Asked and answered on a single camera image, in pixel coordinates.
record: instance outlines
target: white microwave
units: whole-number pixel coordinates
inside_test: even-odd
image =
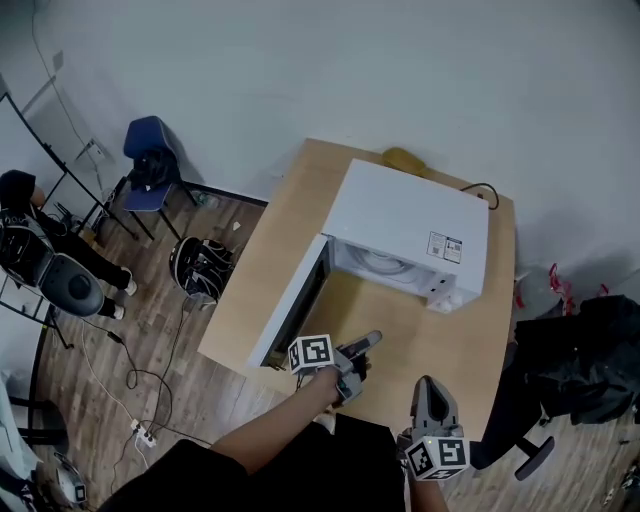
[[[488,206],[472,194],[353,160],[322,231],[298,265],[248,364],[282,368],[289,344],[334,269],[425,297],[426,307],[441,313],[479,297]]]

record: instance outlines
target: shoe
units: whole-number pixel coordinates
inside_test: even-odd
[[[136,293],[136,291],[138,291],[138,285],[133,280],[133,272],[131,272],[131,270],[129,270],[127,267],[120,267],[120,268],[122,270],[124,270],[125,272],[129,272],[129,275],[131,276],[131,277],[129,277],[129,284],[124,289],[124,291],[127,292],[127,295],[129,297],[131,297],[131,296],[133,296],[134,293]]]
[[[115,306],[116,310],[113,312],[114,320],[122,320],[124,318],[125,309],[122,306]]]

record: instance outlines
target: power strip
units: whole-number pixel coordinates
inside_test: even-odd
[[[140,439],[149,448],[153,448],[156,445],[156,440],[152,437],[147,430],[140,424],[138,420],[131,422],[131,430],[138,433],[138,439]]]

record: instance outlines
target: blue chair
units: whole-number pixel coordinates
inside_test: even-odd
[[[168,150],[173,153],[176,160],[178,159],[178,154],[171,145],[168,137],[167,127],[158,116],[143,117],[131,121],[129,129],[127,130],[127,137],[125,138],[123,148],[125,156],[135,160],[136,158],[140,158],[148,149]],[[132,189],[124,201],[124,209],[133,216],[134,220],[151,240],[154,240],[153,235],[136,215],[136,212],[158,212],[174,236],[178,240],[182,238],[171,222],[169,222],[166,214],[162,211],[162,207],[167,205],[166,199],[172,185],[173,183],[167,183],[166,185],[148,191],[142,188],[137,190]],[[176,185],[184,190],[194,206],[198,205],[182,179],[180,179]]]

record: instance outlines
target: wooden table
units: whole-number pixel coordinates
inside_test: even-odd
[[[287,372],[245,363],[307,247],[321,231],[353,158],[382,163],[377,153],[305,141],[216,307],[200,343],[202,354],[282,393],[294,392],[295,377]],[[467,185],[435,171],[432,179],[456,188]],[[302,333],[329,333],[335,344],[374,329],[383,334],[369,353],[373,368],[364,393],[343,412],[400,431],[409,426],[414,385],[428,374],[456,398],[465,434],[479,440],[504,359],[514,259],[513,202],[500,196],[500,207],[489,215],[482,296],[452,314],[428,311],[424,299],[392,288],[332,273]]]

